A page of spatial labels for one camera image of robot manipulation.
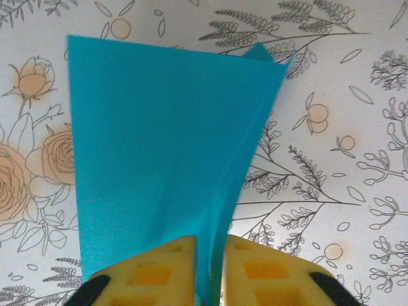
folded paper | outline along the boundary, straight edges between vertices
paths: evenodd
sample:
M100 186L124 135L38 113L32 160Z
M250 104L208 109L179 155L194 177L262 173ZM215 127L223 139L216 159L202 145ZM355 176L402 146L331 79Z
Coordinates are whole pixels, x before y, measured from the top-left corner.
M234 57L69 36L68 49L84 279L197 235L197 294L215 303L233 209L287 66L261 45Z

leafy stem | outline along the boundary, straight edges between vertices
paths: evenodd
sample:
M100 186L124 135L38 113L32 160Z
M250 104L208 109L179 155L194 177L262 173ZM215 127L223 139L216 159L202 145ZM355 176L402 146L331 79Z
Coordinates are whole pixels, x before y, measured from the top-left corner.
M307 44L305 44L305 45L308 45L309 43L311 43L313 41L319 40L319 39L327 37L327 36L350 35L350 34L356 34L356 35L360 34L361 35L361 34L371 34L371 33L330 33L330 34L295 35L295 36L290 36L290 37L276 38L274 40L266 40L266 41L262 41L261 43L265 45L267 43L276 43L276 42L282 41L282 40L293 40L293 39L297 39L297 38L308 38L308 37L315 37L316 38L317 37L316 39L314 39L314 40L308 42ZM247 47L253 47L256 44L257 44L257 42L251 43L251 44L248 44L248 45L245 45L245 46L242 46L242 47L231 48L229 50L225 50L225 51L220 52L220 54L228 54L228 53L230 53L232 51L240 50L240 49L247 48Z
M331 196L328 196L324 191L318 189L316 186L312 185L310 182L308 182L307 180L305 180L303 177L297 175L295 172L287 169L285 166L282 166L281 164L276 163L269 155L268 152L265 150L265 148L261 147L261 149L264 151L264 153L266 154L267 157L262 156L259 153L255 153L256 156L269 161L270 163L272 163L273 165L275 165L276 167L279 167L280 169L284 170L288 175L290 176L294 176L297 179L301 180L302 182L304 182L305 184L307 184L308 186L311 186L313 189L319 191L321 194L323 194L325 197L327 197L328 199L334 201L335 203L341 203L339 200L336 200L335 198L332 198Z
M251 234L252 231L253 231L257 226L259 226L260 224L263 224L263 222L265 221L265 219L266 219L267 217L269 217L275 210L277 210L279 207L281 207L281 205L282 205L283 203L284 203L284 202L279 202L279 204L278 204L276 207L274 207L271 211L269 211L269 212L266 213L266 214L263 214L263 215L258 216L258 217L261 217L262 219L259 220L258 223L256 223L249 231L247 231L245 234L243 234L242 237L245 237L246 235Z
M269 204L269 203L280 203L281 201L255 201L255 202L240 202L237 205L255 205L255 204ZM317 204L336 204L336 205L352 205L352 206L361 206L357 203L348 203L340 201L285 201L283 203L317 203Z
M45 220L45 211L44 211L44 208L41 208L41 209L40 209L40 214L41 214L41 220ZM43 250L42 250L41 254L42 254L43 256L45 256L45 253L46 253L47 247L48 247L49 235L50 235L50 230L49 230L49 228L48 228L47 222L44 222L44 224L43 224L43 229L44 229L45 236L44 236L44 241L43 241Z

fern illustration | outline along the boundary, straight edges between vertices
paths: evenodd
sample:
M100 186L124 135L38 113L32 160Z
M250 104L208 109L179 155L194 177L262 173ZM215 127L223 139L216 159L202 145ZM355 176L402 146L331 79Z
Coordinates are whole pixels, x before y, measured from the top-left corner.
M308 225L315 214L315 211L304 207L300 207L299 211L292 209L291 215L282 215L283 221L278 221L278 224L287 230L303 228Z
M347 24L353 19L355 11L349 6L341 3L334 3L327 0L314 0L313 2L320 10L323 10L330 19L338 24Z
M60 261L61 263L69 263L73 266L81 267L81 261L79 259L73 258L56 258L56 261Z
M321 190L321 187L327 178L326 175L323 175L323 171L318 171L317 165L313 164L313 160L308 160L306 156L303 156L303 152L301 150L298 151L296 147L290 145L289 153L294 155L292 159L296 162L296 164L301 165L300 169L308 182L317 189Z

square hole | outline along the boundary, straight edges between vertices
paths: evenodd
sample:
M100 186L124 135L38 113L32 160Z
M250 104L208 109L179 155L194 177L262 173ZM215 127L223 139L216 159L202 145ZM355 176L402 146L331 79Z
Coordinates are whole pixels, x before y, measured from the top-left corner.
M131 298L116 298L110 306L155 306L154 296L132 296Z
M254 290L258 306L306 306L304 297L296 288L258 288Z
M254 259L244 265L249 279L288 279L286 267L277 261L269 259Z
M249 245L246 245L246 244L235 244L235 249L238 250L238 251L252 250L252 248Z
M170 265L149 264L138 266L133 270L130 285L167 285L170 281L172 267Z

branch drawing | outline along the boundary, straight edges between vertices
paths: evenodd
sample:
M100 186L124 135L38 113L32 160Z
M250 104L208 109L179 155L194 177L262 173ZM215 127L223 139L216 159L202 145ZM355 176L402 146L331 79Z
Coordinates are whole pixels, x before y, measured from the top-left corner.
M371 295L371 286L367 286L364 288L361 286L361 283L358 280L354 281L354 290L356 291L355 294L353 294L354 298L361 304L361 306L368 306L366 304L370 300L370 295Z
M82 276L77 274L81 262L72 258L57 258L56 261L69 266L53 266L54 275L43 282L57 282L62 291L43 296L34 295L36 290L29 286L9 286L0 291L0 306L43 306L64 305L82 284Z
M408 241L400 241L392 247L384 236L380 236L373 244L382 254L371 254L370 258L379 260L383 265L387 265L384 269L385 271L376 268L370 269L370 278L382 281L377 286L377 289L390 293L393 290L394 282L397 282L399 286L406 285L408 283ZM401 262L397 265L390 265L389 260L391 257L396 260L399 259Z
M0 4L0 29L3 23L10 24L11 27L14 27L14 22L19 17L21 21L24 22L24 10L25 7L29 9L31 13L34 13L34 5L33 0L21 0L21 1L13 1L9 3L3 3L1 1ZM40 8L41 0L38 0L38 8Z
M374 170L381 174L380 177L366 179L364 183L369 186L384 181L389 175L408 180L408 102L398 104L395 98L391 98L388 104L389 108L385 108L382 111L382 116L390 120L387 127L387 134L391 138L391 141L388 143L388 149L390 151L401 152L403 168L392 170L390 157L385 150L379 150L378 154L365 153L365 159L372 162L366 163L360 161L357 163L357 167L362 170Z
M365 202L365 198L357 189L351 186L347 187L347 192L356 202L340 201L330 196L324 190L326 175L322 170L318 169L317 164L309 159L303 151L298 150L292 145L288 147L288 154L291 156L294 164L299 166L300 174L278 163L275 159L275 154L281 147L278 141L282 133L276 130L276 125L275 121L268 121L266 123L262 139L259 141L258 152L255 153L256 159L266 161L269 166L259 167L252 163L251 170L243 186L244 189L254 189L259 194L265 194L267 200L237 203L238 206L271 204L273 208L265 214L234 219L233 222L257 220L257 223L251 226L242 236L258 243L272 246L275 231L273 231L273 226L268 221L268 218L278 208L284 208L286 205L298 205L296 208L292 208L289 214L281 214L280 220L277 221L277 225L291 232L288 233L288 238L285 241L276 246L279 250L298 255L302 250L301 245L305 242L303 237L305 230L310 226L323 206L361 206L358 202ZM295 199L285 201L274 200L285 189L292 190Z
M383 226L390 223L397 215L408 216L408 212L403 212L400 210L400 206L397 201L391 196L386 196L383 200L379 198L374 198L374 203L381 208L381 210L371 208L370 213L377 217L386 217L385 221L382 223L374 223L370 225L372 230L380 230Z
M216 40L217 47L226 49L222 54L260 42L269 49L277 62L293 57L286 76L287 79L293 79L309 69L311 64L317 63L317 55L310 48L313 42L329 36L368 34L350 28L349 22L355 11L349 6L326 0L314 0L313 4L280 1L278 6L283 12L268 18L243 11L217 10L216 15L229 20L211 21L209 26L215 28L215 31L201 36L199 40ZM289 24L296 24L299 34L280 36L279 29Z
M407 85L408 58L406 55L398 54L394 50L386 51L380 57L380 61L374 62L371 72L371 83L381 85L390 91L400 91Z
M49 6L48 8L45 9L45 12L47 13L47 16L51 14L56 14L58 17L60 17L61 16L60 8L63 8L64 10L69 10L68 3L78 6L77 0L45 0L44 4Z

